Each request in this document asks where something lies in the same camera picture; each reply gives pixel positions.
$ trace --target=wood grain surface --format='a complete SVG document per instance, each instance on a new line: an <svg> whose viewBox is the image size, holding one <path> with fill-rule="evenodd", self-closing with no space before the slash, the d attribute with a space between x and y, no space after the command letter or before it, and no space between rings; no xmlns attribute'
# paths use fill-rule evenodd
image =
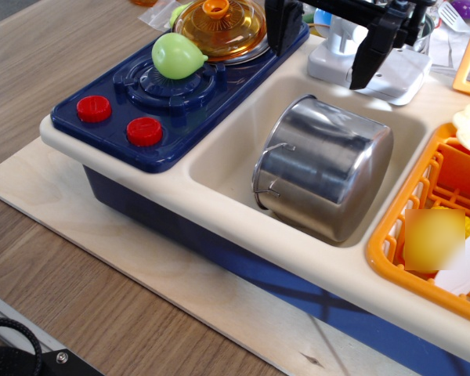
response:
<svg viewBox="0 0 470 376"><path fill-rule="evenodd" d="M41 0L0 23L0 163L76 89L152 41L127 0ZM0 298L104 374L281 374L0 201Z"/></svg>

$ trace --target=orange dish rack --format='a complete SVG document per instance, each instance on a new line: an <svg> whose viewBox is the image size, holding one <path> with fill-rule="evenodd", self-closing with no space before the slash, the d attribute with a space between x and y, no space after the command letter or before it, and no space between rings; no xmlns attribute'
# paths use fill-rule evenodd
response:
<svg viewBox="0 0 470 376"><path fill-rule="evenodd" d="M384 278L470 320L470 293L453 295L434 285L435 275L406 271L402 257L406 209L443 206L470 217L470 151L455 134L452 124L434 133L369 240L367 260Z"/></svg>

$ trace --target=red knob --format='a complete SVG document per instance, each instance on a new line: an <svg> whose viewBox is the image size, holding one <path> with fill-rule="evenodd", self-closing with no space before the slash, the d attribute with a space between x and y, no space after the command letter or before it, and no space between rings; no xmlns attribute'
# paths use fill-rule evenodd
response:
<svg viewBox="0 0 470 376"><path fill-rule="evenodd" d="M110 101L104 96L86 96L77 103L77 115L86 123L98 123L111 115Z"/></svg>
<svg viewBox="0 0 470 376"><path fill-rule="evenodd" d="M151 117L138 117L127 125L127 138L132 145L152 146L162 136L162 124Z"/></svg>

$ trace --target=plywood base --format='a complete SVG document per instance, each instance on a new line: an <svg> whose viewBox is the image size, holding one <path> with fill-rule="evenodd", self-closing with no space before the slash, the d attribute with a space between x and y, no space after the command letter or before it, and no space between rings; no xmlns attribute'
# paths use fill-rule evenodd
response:
<svg viewBox="0 0 470 376"><path fill-rule="evenodd" d="M0 199L287 374L414 374L99 203L82 166L40 139L0 164Z"/></svg>

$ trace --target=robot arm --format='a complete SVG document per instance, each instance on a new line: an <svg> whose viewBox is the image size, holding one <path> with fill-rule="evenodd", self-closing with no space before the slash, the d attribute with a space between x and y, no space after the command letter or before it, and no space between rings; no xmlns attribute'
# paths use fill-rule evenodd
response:
<svg viewBox="0 0 470 376"><path fill-rule="evenodd" d="M367 86L392 48L413 45L428 6L435 0L393 0L380 6L363 0L304 0L368 29L352 67L352 90ZM302 22L302 3L298 0L265 0L269 46L280 55L295 40Z"/></svg>

